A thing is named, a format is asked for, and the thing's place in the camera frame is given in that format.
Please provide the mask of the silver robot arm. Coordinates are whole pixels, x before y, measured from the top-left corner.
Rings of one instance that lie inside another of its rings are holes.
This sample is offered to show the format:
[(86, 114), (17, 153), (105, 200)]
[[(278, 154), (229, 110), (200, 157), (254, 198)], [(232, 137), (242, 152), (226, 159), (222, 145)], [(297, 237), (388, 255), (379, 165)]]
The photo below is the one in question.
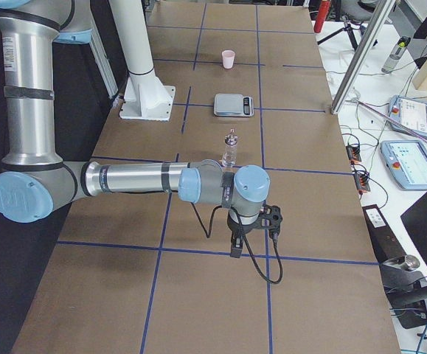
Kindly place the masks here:
[(246, 165), (225, 171), (201, 162), (99, 164), (66, 162), (55, 149), (52, 45), (87, 44), (92, 36), (88, 1), (0, 1), (10, 140), (0, 173), (0, 213), (32, 223), (81, 198), (101, 193), (175, 193), (191, 204), (227, 209), (232, 257), (250, 245), (246, 235), (280, 232), (281, 215), (268, 206), (270, 178)]

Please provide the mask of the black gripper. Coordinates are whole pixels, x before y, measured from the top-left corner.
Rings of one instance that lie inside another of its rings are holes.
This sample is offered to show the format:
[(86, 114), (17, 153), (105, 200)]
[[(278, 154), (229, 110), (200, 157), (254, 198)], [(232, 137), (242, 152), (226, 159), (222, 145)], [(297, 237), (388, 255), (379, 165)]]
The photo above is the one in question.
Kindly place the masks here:
[(247, 235), (251, 230), (258, 229), (258, 225), (256, 222), (254, 222), (249, 225), (242, 225), (242, 227), (240, 227), (240, 224), (229, 216), (227, 218), (227, 226), (232, 232), (230, 257), (241, 257), (243, 251), (243, 241), (237, 237), (242, 237)]

